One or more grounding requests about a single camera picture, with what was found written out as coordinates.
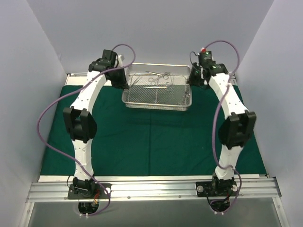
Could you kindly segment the silver surgical scissors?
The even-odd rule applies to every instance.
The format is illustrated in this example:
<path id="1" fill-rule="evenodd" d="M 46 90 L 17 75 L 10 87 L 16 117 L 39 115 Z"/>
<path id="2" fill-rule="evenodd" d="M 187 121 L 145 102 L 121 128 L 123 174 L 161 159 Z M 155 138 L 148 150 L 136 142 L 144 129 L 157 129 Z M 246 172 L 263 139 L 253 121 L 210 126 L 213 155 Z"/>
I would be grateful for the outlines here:
<path id="1" fill-rule="evenodd" d="M 153 82 L 157 82 L 159 79 L 164 79 L 164 80 L 168 80 L 170 77 L 170 73 L 169 72 L 164 72 L 164 73 L 157 73 L 157 72 L 151 72 L 151 71 L 147 71 L 146 72 L 149 75 L 154 75 L 157 76 L 156 78 L 149 78 L 148 81 L 153 83 Z"/>

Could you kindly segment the metal mesh instrument tray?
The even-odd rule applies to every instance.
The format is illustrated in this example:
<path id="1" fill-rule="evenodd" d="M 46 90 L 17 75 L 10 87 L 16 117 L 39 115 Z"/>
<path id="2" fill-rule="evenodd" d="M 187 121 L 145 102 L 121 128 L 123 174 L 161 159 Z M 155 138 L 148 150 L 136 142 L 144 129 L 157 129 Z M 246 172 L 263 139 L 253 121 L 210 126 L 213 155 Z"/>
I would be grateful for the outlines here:
<path id="1" fill-rule="evenodd" d="M 190 72 L 187 65 L 133 63 L 122 101 L 129 108 L 186 111 L 192 105 Z"/>

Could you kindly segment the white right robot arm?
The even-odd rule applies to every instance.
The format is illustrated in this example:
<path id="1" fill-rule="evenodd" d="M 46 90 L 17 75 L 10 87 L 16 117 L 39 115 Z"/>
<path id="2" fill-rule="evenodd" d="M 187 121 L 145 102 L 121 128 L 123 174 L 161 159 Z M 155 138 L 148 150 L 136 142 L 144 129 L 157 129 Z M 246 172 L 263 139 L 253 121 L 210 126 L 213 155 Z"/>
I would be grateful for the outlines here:
<path id="1" fill-rule="evenodd" d="M 215 195 L 221 195 L 227 190 L 226 181 L 232 180 L 236 174 L 239 155 L 253 134 L 257 116 L 240 100 L 223 64 L 193 63 L 188 83 L 196 87 L 207 84 L 219 101 L 212 128 L 216 168 L 210 189 Z"/>

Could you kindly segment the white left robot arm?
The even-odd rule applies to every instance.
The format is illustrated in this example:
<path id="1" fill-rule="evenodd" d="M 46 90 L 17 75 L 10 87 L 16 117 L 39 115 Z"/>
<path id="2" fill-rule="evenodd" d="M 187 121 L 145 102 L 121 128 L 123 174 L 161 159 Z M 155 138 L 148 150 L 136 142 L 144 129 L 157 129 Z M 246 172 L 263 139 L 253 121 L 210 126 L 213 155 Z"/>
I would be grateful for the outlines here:
<path id="1" fill-rule="evenodd" d="M 97 133 L 97 123 L 92 116 L 95 101 L 107 81 L 115 88 L 126 89 L 123 60 L 97 59 L 89 65 L 86 83 L 70 107 L 63 110 L 66 130 L 74 146 L 75 174 L 73 185 L 84 198 L 91 198 L 96 191 L 92 176 L 91 147 Z"/>

